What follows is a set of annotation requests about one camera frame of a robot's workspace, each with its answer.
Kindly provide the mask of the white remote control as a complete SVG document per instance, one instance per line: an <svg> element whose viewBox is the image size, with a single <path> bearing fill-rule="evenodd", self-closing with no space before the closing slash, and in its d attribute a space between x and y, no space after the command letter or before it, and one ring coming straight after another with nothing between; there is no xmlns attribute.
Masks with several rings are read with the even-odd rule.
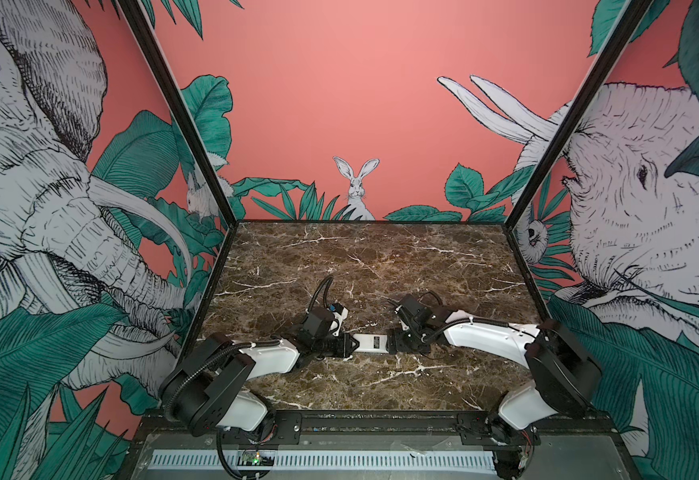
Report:
<svg viewBox="0 0 699 480"><path fill-rule="evenodd" d="M351 334L357 353L389 354L389 336L385 334Z"/></svg>

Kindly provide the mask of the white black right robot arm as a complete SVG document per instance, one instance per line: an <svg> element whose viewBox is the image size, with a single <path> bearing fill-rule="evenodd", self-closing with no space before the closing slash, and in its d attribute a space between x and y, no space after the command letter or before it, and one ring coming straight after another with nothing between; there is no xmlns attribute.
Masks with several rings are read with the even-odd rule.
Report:
<svg viewBox="0 0 699 480"><path fill-rule="evenodd" d="M497 321L443 303L427 306L411 294L391 302L401 328L391 330L391 353L427 353L435 344L469 348L515 362L531 380L507 392L489 416L497 432L521 431L561 414L582 418L603 377L601 364L575 334L553 319L541 324Z"/></svg>

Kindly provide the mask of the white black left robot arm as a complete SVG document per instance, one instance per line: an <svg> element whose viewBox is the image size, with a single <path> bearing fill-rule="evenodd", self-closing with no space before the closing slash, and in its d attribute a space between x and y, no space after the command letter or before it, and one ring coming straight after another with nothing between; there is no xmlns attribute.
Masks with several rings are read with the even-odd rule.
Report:
<svg viewBox="0 0 699 480"><path fill-rule="evenodd" d="M165 418L180 422L195 437L239 429L249 442L269 441L277 429L276 410L246 383L326 357L351 356L359 341L342 330L348 315L347 308L334 303L309 309L302 322L274 339L237 343L224 334L212 335L159 388Z"/></svg>

